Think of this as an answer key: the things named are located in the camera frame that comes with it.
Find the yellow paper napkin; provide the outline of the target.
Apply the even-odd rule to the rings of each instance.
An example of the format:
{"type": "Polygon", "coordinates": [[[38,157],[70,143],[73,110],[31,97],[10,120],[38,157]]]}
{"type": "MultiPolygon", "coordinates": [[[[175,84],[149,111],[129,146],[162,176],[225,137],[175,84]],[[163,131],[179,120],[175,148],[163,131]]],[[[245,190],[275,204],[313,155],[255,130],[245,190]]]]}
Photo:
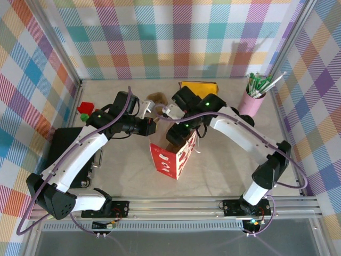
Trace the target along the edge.
{"type": "Polygon", "coordinates": [[[218,95],[218,85],[215,82],[182,81],[180,87],[188,87],[195,95],[204,98],[209,94],[218,95]]]}

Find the pink cylindrical straw holder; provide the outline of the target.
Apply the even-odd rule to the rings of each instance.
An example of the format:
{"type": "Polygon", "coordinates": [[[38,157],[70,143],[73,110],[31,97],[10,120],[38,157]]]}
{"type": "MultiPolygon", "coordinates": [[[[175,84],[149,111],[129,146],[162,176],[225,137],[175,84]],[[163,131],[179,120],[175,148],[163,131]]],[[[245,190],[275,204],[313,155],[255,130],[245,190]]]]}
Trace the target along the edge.
{"type": "Polygon", "coordinates": [[[266,93],[258,98],[253,98],[248,94],[248,87],[246,87],[237,107],[239,114],[254,117],[263,103],[265,96],[266,93]]]}

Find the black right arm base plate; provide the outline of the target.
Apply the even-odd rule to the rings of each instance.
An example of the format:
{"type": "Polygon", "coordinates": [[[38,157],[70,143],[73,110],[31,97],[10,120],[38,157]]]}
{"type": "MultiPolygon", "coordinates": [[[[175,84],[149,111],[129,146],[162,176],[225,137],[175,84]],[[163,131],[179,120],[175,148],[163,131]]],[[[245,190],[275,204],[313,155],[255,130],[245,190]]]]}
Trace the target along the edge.
{"type": "Polygon", "coordinates": [[[251,205],[242,198],[226,199],[222,203],[225,217],[271,215],[270,204],[267,199],[261,199],[256,205],[251,205]]]}

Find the large red toy block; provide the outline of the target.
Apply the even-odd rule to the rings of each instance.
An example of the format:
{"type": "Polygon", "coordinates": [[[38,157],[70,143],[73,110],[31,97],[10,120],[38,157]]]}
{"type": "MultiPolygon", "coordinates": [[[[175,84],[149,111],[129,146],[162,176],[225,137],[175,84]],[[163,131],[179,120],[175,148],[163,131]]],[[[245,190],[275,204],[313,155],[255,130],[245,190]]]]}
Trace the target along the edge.
{"type": "Polygon", "coordinates": [[[91,115],[94,110],[94,104],[91,102],[82,102],[77,108],[80,114],[91,115]]]}

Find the aluminium frame rail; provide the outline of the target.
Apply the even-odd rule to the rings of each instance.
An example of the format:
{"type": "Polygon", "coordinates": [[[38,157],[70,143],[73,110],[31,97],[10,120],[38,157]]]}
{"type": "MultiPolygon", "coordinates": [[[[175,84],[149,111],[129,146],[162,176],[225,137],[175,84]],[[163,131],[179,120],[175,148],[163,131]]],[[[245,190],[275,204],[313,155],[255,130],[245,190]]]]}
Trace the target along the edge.
{"type": "MultiPolygon", "coordinates": [[[[251,219],[247,216],[225,216],[222,200],[236,196],[138,196],[114,197],[115,201],[128,201],[128,216],[123,220],[222,220],[251,219]]],[[[269,207],[277,219],[320,218],[322,211],[315,197],[274,196],[269,207]]]]}

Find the aluminium corner post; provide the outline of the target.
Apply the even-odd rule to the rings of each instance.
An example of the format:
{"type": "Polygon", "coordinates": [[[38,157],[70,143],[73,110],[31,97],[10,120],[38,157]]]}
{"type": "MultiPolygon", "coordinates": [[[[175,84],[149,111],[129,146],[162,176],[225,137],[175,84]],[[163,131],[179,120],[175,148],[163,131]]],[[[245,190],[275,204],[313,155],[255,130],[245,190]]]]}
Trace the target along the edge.
{"type": "Polygon", "coordinates": [[[284,25],[280,26],[276,49],[265,71],[266,75],[275,75],[280,70],[317,2],[318,0],[291,1],[283,19],[284,25]]]}
{"type": "Polygon", "coordinates": [[[82,79],[79,77],[75,67],[73,66],[66,50],[64,49],[61,41],[59,40],[53,26],[51,25],[48,16],[43,10],[38,0],[25,0],[26,4],[32,11],[33,15],[37,19],[38,23],[42,27],[47,39],[51,43],[52,47],[56,51],[57,55],[60,57],[61,62],[64,64],[65,69],[75,81],[78,87],[82,85],[82,79]]]}

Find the black equipment case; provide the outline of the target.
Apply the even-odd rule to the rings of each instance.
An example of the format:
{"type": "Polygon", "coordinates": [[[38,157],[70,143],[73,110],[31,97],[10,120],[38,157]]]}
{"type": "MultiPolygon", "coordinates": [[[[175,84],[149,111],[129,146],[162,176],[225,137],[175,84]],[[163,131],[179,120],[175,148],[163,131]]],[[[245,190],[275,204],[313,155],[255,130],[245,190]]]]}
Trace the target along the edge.
{"type": "MultiPolygon", "coordinates": [[[[78,137],[82,127],[64,127],[58,128],[53,135],[52,143],[47,154],[47,160],[44,169],[53,164],[71,143],[78,137]]],[[[92,172],[96,167],[101,166],[103,156],[102,148],[99,149],[82,167],[76,177],[73,179],[70,188],[81,189],[88,188],[92,180],[92,172]]]]}

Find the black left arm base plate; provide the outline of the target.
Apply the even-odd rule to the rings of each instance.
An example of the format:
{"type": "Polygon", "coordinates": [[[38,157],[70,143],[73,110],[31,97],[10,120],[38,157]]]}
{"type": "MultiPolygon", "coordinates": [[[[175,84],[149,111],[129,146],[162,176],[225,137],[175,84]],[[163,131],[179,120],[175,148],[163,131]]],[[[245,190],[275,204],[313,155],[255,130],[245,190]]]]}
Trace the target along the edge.
{"type": "Polygon", "coordinates": [[[107,201],[100,210],[86,210],[82,218],[126,218],[129,212],[129,201],[107,201]]]}

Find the red white paper bag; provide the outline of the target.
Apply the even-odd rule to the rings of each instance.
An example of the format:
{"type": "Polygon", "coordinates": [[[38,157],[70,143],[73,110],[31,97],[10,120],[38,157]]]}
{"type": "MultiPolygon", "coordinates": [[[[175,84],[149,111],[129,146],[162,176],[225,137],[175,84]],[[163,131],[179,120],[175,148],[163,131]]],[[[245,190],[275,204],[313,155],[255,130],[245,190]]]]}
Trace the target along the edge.
{"type": "Polygon", "coordinates": [[[178,180],[192,152],[196,151],[199,153],[196,149],[197,140],[197,133],[192,132],[177,154],[169,154],[166,152],[169,142],[166,140],[165,132],[151,135],[150,152],[156,170],[172,179],[178,180]]]}

